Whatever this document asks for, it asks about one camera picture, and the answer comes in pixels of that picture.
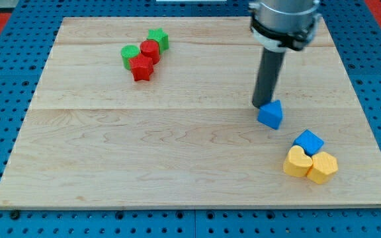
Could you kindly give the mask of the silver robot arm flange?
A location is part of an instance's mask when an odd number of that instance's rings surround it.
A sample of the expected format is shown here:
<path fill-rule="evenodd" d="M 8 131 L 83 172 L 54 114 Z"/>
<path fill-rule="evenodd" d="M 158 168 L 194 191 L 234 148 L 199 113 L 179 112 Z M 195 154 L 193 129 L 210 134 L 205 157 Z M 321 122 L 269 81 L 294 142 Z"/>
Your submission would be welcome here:
<path fill-rule="evenodd" d="M 317 33 L 319 0 L 249 2 L 253 37 L 271 52 L 303 50 Z"/>

